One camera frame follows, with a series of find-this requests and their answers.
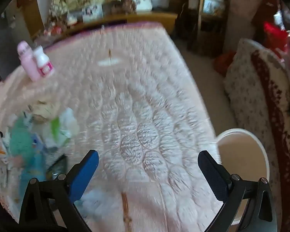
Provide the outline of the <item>white pill bottle pink label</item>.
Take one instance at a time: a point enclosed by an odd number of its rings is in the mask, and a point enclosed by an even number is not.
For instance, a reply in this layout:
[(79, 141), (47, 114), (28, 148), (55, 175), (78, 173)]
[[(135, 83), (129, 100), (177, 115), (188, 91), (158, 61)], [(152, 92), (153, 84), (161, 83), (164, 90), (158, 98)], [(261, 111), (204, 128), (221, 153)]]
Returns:
[(33, 57), (41, 77), (45, 78), (54, 73), (55, 69), (53, 64), (49, 57), (44, 53), (42, 46), (38, 46), (33, 50)]

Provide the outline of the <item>red cushion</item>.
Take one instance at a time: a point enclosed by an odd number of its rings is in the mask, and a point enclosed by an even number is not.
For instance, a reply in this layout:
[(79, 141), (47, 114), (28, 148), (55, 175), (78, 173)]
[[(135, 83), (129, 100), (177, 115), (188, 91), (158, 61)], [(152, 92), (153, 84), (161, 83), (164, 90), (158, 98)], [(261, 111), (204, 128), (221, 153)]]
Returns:
[(271, 49), (272, 51), (276, 51), (279, 49), (281, 51), (286, 50), (288, 33), (285, 30), (281, 30), (275, 24), (270, 22), (264, 22), (264, 43), (263, 45)]

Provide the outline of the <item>white green plastic wrapper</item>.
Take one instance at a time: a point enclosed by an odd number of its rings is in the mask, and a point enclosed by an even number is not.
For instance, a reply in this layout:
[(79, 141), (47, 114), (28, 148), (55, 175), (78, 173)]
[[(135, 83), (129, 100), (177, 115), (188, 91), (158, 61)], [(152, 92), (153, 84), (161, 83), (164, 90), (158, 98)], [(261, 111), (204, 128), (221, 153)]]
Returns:
[(42, 140), (48, 149), (61, 148), (78, 133), (79, 125), (74, 112), (71, 108), (67, 108), (59, 116), (44, 124)]

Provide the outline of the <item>framed photo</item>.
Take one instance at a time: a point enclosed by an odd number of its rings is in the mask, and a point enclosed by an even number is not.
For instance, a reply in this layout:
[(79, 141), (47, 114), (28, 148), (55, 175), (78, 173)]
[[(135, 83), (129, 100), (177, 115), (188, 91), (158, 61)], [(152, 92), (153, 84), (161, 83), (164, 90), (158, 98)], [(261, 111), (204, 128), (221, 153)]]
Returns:
[(94, 21), (102, 17), (103, 11), (101, 4), (92, 4), (82, 8), (82, 20), (84, 23), (89, 23), (90, 21)]

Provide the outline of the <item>pink water bottle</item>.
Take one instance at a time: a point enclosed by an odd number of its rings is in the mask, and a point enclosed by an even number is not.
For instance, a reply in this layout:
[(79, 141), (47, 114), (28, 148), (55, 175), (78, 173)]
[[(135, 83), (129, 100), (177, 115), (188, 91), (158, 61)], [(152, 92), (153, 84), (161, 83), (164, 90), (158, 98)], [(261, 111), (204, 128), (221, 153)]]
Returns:
[(17, 46), (18, 56), (21, 62), (21, 66), (31, 79), (36, 82), (41, 78), (38, 71), (37, 64), (33, 59), (33, 50), (26, 41), (21, 41)]

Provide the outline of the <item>teal plastic bag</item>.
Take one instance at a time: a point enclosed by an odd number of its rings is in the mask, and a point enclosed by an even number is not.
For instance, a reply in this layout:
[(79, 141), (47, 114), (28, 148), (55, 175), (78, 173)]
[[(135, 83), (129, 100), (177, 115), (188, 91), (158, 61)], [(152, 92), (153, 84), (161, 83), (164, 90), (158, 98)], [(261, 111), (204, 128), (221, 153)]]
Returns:
[(10, 129), (10, 151), (14, 158), (21, 160), (19, 179), (19, 194), (24, 195), (28, 182), (32, 178), (46, 180), (45, 157), (42, 152), (44, 144), (37, 134), (30, 132), (19, 117)]

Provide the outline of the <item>white plastic trash bucket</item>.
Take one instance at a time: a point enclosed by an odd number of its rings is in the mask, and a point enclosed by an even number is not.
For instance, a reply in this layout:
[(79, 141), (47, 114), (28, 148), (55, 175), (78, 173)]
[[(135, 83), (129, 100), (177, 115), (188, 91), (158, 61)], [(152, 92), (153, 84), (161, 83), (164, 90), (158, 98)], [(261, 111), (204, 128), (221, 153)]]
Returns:
[(222, 165), (230, 174), (238, 174), (243, 180), (269, 179), (268, 156), (261, 141), (251, 132), (232, 128), (216, 137)]

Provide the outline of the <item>beige paper trash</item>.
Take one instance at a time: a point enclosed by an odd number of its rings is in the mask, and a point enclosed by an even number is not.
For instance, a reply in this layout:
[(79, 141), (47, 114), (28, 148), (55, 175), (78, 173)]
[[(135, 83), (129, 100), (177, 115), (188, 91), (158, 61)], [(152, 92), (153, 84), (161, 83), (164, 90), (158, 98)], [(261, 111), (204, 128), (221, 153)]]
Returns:
[(57, 113), (57, 105), (48, 101), (37, 101), (28, 105), (28, 109), (32, 114), (33, 121), (36, 123), (52, 120)]

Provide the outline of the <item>wooden sideboard cabinet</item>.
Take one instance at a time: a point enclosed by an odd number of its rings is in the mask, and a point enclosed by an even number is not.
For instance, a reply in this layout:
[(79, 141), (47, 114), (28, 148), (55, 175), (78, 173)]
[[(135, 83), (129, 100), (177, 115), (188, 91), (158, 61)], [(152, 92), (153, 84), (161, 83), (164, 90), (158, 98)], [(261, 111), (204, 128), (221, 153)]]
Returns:
[(33, 42), (36, 45), (49, 46), (70, 36), (79, 34), (81, 32), (101, 28), (102, 26), (108, 27), (120, 24), (134, 24), (144, 22), (160, 23), (170, 35), (174, 31), (176, 19), (177, 14), (171, 12), (140, 12), (136, 14), (107, 15), (102, 18), (90, 21), (88, 23), (76, 23), (71, 27), (65, 28), (59, 35), (37, 35), (35, 38), (33, 38)]

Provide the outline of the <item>black foil wrapper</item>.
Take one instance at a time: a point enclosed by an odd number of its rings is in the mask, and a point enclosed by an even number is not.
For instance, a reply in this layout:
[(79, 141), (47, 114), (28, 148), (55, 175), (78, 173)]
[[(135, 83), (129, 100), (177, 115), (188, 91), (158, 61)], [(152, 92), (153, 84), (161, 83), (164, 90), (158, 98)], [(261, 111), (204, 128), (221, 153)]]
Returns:
[(55, 180), (60, 174), (66, 173), (67, 156), (63, 154), (46, 170), (46, 179)]

